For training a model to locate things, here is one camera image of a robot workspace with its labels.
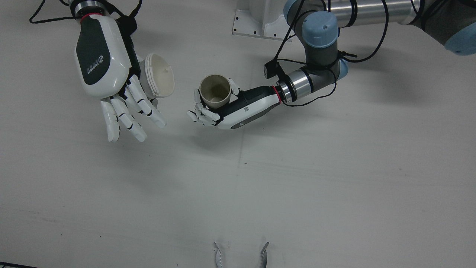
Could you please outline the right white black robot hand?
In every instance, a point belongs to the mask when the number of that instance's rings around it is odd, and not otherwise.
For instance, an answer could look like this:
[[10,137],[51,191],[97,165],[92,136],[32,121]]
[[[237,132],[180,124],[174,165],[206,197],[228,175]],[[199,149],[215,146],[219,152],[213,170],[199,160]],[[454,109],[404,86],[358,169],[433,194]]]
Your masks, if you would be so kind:
[[147,134],[130,109],[165,127],[156,99],[174,91],[171,66],[156,53],[138,57],[119,24],[107,15],[90,12],[81,18],[80,26],[76,65],[85,92],[100,100],[108,141],[119,139],[122,124],[144,142]]

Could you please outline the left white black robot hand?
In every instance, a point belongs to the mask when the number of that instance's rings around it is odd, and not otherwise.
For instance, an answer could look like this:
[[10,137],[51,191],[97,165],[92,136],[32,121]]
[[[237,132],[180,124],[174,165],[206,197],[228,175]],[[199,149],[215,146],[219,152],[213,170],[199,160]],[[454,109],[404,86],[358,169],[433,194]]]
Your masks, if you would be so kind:
[[281,103],[275,86],[240,90],[232,79],[209,75],[194,90],[195,108],[187,111],[194,122],[231,130],[252,122]]

